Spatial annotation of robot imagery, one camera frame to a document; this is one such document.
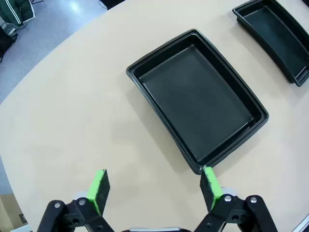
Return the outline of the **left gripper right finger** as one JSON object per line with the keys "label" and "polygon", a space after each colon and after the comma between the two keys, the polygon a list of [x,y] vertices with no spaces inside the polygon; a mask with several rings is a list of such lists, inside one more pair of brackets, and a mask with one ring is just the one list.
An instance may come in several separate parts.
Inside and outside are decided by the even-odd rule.
{"label": "left gripper right finger", "polygon": [[221,232],[226,224],[236,224],[242,232],[276,232],[270,212],[259,195],[245,200],[223,193],[211,167],[203,167],[200,188],[208,213],[195,229],[196,232]]}

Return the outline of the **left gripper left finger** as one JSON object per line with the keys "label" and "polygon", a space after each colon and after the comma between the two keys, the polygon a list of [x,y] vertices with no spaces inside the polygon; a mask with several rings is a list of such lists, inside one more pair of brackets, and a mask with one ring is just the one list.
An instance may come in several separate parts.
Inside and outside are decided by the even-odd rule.
{"label": "left gripper left finger", "polygon": [[73,232],[78,227],[85,227],[89,232],[112,232],[113,229],[103,218],[109,191],[107,170],[97,171],[85,197],[68,204],[60,200],[50,201],[37,231]]}

